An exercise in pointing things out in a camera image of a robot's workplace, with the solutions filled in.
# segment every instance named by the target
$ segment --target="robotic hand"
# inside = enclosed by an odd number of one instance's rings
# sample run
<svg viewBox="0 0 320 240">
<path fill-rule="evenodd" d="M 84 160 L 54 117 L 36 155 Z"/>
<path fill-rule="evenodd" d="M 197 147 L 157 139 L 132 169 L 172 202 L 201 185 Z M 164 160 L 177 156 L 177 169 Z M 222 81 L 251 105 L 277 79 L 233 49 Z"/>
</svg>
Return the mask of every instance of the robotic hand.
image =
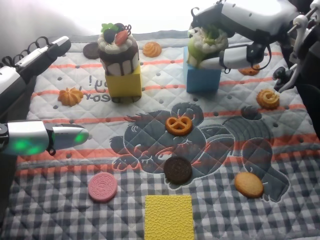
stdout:
<svg viewBox="0 0 320 240">
<path fill-rule="evenodd" d="M 191 15 L 190 29 L 214 25 L 226 32 L 228 38 L 238 33 L 253 41 L 251 45 L 229 47 L 219 57 L 205 59 L 199 65 L 203 69 L 226 70 L 261 63 L 266 48 L 271 59 L 270 44 L 288 40 L 287 31 L 299 13 L 287 0 L 220 0 L 196 15 L 192 9 Z"/>
<path fill-rule="evenodd" d="M 71 47 L 68 37 L 64 36 L 37 48 L 16 64 L 10 57 L 3 58 L 7 65 L 0 68 L 0 114 L 24 93 L 31 77 L 43 73 L 57 57 L 65 54 Z M 48 151 L 54 155 L 56 150 L 83 144 L 89 137 L 88 131 L 75 124 L 51 124 L 41 120 L 13 121 L 0 123 L 0 153 L 9 155 L 34 155 Z"/>
</svg>

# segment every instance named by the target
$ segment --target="blue cube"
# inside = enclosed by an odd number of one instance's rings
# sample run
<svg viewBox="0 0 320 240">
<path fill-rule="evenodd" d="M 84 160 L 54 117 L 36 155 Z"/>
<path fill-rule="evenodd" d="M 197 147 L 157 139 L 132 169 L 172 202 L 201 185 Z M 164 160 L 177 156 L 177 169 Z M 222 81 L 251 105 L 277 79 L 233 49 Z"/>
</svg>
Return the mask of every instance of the blue cube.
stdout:
<svg viewBox="0 0 320 240">
<path fill-rule="evenodd" d="M 199 69 L 187 63 L 188 47 L 183 49 L 183 77 L 187 93 L 216 91 L 219 88 L 221 70 Z"/>
</svg>

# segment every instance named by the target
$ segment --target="yellow block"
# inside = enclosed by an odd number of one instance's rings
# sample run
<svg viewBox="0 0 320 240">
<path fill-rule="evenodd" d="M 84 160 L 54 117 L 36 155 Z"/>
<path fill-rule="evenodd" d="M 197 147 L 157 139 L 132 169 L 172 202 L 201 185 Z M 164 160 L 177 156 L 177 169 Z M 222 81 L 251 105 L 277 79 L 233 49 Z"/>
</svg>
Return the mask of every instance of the yellow block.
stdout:
<svg viewBox="0 0 320 240">
<path fill-rule="evenodd" d="M 194 240 L 191 196 L 146 196 L 144 239 Z"/>
<path fill-rule="evenodd" d="M 132 74 L 124 76 L 105 75 L 110 97 L 135 97 L 141 96 L 141 70 L 140 65 Z"/>
</svg>

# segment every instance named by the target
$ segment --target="strawberry slice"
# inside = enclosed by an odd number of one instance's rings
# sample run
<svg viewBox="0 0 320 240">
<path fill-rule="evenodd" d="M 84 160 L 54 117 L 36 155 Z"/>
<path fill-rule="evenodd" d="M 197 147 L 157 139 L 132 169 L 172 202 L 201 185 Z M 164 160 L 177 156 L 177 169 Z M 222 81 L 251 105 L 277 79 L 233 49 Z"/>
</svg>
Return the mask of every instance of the strawberry slice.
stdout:
<svg viewBox="0 0 320 240">
<path fill-rule="evenodd" d="M 114 43 L 117 46 L 121 46 L 122 44 L 124 44 L 128 39 L 128 31 L 127 30 L 123 30 L 121 32 L 118 32 L 115 35 L 115 40 Z"/>
</svg>

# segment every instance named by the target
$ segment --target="checkered fabric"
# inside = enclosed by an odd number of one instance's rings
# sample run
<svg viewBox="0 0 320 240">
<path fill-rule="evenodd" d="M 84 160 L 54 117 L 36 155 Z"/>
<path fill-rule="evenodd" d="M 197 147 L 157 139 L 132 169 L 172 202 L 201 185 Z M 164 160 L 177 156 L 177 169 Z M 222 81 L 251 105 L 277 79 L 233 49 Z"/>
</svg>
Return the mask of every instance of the checkered fabric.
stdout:
<svg viewBox="0 0 320 240">
<path fill-rule="evenodd" d="M 273 88 L 274 70 L 285 66 L 280 47 L 271 46 L 271 63 L 257 76 L 233 70 L 222 74 L 216 93 L 188 94 L 181 61 L 188 39 L 172 32 L 159 36 L 136 37 L 143 85 L 137 102 L 108 98 L 102 66 L 83 57 L 81 41 L 38 77 L 28 119 L 80 124 L 90 138 L 54 157 L 18 158 L 0 238 L 143 240 L 147 195 L 191 195 L 196 240 L 319 240 L 320 141 L 312 121 L 295 88 L 280 95 L 275 111 L 256 101 L 261 89 Z M 149 41 L 163 47 L 159 59 L 143 56 Z M 230 43 L 247 41 L 236 35 Z M 268 60 L 266 55 L 261 65 Z M 57 92 L 66 87 L 81 87 L 87 96 L 72 108 L 62 106 Z M 181 115 L 192 118 L 193 130 L 173 138 L 163 121 Z M 182 186 L 163 173 L 165 157 L 172 155 L 192 164 L 192 179 Z M 88 194 L 88 182 L 99 172 L 117 179 L 108 203 Z M 236 190 L 239 172 L 261 179 L 261 198 Z"/>
</svg>

